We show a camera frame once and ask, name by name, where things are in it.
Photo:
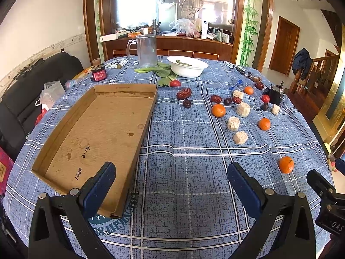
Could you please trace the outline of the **beige cake piece lowest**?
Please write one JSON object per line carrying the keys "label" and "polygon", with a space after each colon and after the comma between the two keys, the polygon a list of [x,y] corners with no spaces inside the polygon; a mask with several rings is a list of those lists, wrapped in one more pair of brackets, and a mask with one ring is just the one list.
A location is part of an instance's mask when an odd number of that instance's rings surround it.
{"label": "beige cake piece lowest", "polygon": [[236,132],[233,136],[233,141],[236,144],[245,144],[248,139],[248,134],[244,131]]}

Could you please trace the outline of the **blue plaid tablecloth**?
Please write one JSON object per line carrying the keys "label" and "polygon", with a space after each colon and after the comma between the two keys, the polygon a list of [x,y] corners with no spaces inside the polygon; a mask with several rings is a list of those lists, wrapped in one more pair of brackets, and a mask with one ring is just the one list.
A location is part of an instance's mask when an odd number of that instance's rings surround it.
{"label": "blue plaid tablecloth", "polygon": [[[303,115],[288,98],[278,116],[261,110],[261,92],[245,96],[250,105],[240,130],[248,134],[237,145],[227,128],[236,113],[211,112],[212,95],[230,96],[229,88],[242,76],[223,62],[211,61],[198,78],[181,83],[192,90],[191,107],[177,99],[177,89],[160,87],[148,131],[135,167],[130,197],[135,206],[120,219],[97,216],[91,224],[116,258],[228,258],[254,224],[247,216],[226,176],[238,162],[263,187],[284,195],[306,194],[312,216],[320,199],[307,184],[310,170],[332,179],[326,156]],[[268,118],[263,131],[259,121]],[[279,170],[289,156],[294,169]]]}

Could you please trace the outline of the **dark plum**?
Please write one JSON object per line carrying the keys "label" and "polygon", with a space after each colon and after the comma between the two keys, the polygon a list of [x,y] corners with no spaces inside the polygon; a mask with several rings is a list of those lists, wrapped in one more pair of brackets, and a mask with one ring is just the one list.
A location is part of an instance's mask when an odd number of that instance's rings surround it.
{"label": "dark plum", "polygon": [[261,109],[262,109],[263,111],[267,111],[267,110],[268,110],[268,103],[263,103],[263,104],[261,105]]}

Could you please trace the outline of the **wooden stair railing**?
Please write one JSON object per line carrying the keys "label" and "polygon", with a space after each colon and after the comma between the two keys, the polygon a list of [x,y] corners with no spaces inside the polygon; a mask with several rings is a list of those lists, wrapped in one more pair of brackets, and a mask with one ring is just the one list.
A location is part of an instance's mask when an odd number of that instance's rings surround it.
{"label": "wooden stair railing", "polygon": [[305,80],[301,80],[301,71],[294,75],[288,89],[288,95],[300,98],[319,111],[332,86],[340,55],[326,50],[323,57],[312,58],[312,65]]}

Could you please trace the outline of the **white tube bottle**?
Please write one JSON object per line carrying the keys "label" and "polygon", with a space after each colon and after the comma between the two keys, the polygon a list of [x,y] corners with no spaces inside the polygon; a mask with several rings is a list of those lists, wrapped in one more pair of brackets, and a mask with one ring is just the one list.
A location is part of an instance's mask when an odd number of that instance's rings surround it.
{"label": "white tube bottle", "polygon": [[206,40],[208,34],[208,21],[202,21],[201,39]]}

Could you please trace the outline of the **large red date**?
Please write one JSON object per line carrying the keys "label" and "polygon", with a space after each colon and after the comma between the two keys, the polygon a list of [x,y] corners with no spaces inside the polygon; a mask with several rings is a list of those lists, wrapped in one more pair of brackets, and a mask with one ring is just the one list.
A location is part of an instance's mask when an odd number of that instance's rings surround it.
{"label": "large red date", "polygon": [[192,94],[192,90],[190,88],[184,88],[177,92],[177,99],[178,100],[185,100],[189,98]]}

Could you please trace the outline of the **keys bunch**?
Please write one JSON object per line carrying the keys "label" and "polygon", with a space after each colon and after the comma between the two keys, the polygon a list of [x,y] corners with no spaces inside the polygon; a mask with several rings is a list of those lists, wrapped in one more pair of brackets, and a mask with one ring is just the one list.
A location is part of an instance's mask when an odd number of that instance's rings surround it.
{"label": "keys bunch", "polygon": [[236,69],[241,75],[245,76],[246,78],[252,78],[253,74],[251,71],[246,70],[244,67],[234,65],[234,69]]}

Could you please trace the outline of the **orange tangerine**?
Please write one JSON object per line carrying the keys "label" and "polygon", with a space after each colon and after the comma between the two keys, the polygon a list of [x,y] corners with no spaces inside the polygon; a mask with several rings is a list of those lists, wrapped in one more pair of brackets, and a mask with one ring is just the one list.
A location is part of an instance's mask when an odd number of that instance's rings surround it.
{"label": "orange tangerine", "polygon": [[221,118],[226,114],[226,108],[222,104],[214,104],[212,106],[212,115],[214,115],[217,118]]}
{"label": "orange tangerine", "polygon": [[294,161],[291,157],[285,156],[282,157],[279,162],[278,162],[279,170],[283,174],[289,174],[293,171],[294,169]]}
{"label": "orange tangerine", "polygon": [[253,95],[254,94],[254,89],[250,86],[247,86],[243,89],[243,92],[247,95]]}
{"label": "orange tangerine", "polygon": [[259,121],[259,128],[263,131],[267,131],[271,128],[271,121],[268,118],[262,118]]}

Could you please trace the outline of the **plastic bag on counter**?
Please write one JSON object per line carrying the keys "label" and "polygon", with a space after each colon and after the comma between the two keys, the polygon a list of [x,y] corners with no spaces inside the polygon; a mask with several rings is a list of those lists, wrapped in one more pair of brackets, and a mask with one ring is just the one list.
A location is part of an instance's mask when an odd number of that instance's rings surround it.
{"label": "plastic bag on counter", "polygon": [[184,35],[189,38],[200,38],[201,36],[196,26],[186,18],[172,21],[169,27],[170,30],[177,32],[179,35]]}

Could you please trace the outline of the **red date centre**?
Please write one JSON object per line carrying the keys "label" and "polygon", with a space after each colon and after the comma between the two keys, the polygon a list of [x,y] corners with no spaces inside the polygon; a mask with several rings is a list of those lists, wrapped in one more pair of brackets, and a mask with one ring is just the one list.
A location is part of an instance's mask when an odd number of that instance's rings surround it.
{"label": "red date centre", "polygon": [[212,95],[210,97],[210,101],[216,104],[220,104],[222,102],[222,98],[218,95]]}

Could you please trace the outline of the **shallow cardboard tray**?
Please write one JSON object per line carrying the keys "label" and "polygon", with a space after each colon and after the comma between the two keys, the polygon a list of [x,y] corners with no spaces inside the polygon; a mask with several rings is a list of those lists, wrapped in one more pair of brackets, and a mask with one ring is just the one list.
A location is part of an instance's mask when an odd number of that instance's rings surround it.
{"label": "shallow cardboard tray", "polygon": [[155,84],[90,88],[54,128],[31,170],[66,194],[81,188],[105,162],[112,162],[116,178],[98,212],[122,217],[156,99]]}

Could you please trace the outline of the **dark date small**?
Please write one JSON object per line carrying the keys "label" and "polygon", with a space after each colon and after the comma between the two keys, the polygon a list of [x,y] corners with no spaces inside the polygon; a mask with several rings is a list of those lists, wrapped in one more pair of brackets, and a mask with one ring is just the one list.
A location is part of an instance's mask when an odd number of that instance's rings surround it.
{"label": "dark date small", "polygon": [[182,104],[183,104],[183,107],[186,108],[186,109],[189,109],[191,107],[191,105],[192,105],[190,100],[188,100],[188,99],[183,100]]}

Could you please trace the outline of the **beige cake piece round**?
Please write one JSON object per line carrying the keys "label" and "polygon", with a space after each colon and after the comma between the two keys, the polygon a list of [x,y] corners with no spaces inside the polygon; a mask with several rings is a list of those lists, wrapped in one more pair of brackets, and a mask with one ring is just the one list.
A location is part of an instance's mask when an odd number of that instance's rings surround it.
{"label": "beige cake piece round", "polygon": [[236,113],[243,117],[243,118],[246,118],[249,114],[250,114],[250,111],[251,111],[251,107],[249,104],[245,103],[245,102],[241,102],[240,104],[238,104],[237,106],[237,110],[236,110]]}

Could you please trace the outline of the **green leafy vegetable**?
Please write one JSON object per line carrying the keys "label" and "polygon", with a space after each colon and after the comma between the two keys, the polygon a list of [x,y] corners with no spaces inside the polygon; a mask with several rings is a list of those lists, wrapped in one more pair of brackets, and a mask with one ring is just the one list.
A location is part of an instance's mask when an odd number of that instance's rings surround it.
{"label": "green leafy vegetable", "polygon": [[148,72],[154,72],[158,79],[158,86],[160,87],[169,87],[170,82],[177,79],[177,75],[172,71],[169,64],[158,62],[154,67],[146,68],[135,68],[134,71],[139,74],[144,74]]}

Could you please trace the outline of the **black sofa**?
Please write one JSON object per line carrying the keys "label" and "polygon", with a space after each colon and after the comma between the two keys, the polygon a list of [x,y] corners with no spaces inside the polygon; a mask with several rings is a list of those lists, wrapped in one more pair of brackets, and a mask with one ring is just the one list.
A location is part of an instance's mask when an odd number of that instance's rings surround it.
{"label": "black sofa", "polygon": [[36,62],[1,96],[1,149],[13,161],[41,113],[35,103],[44,84],[52,81],[65,84],[82,70],[78,58],[65,52],[57,53]]}

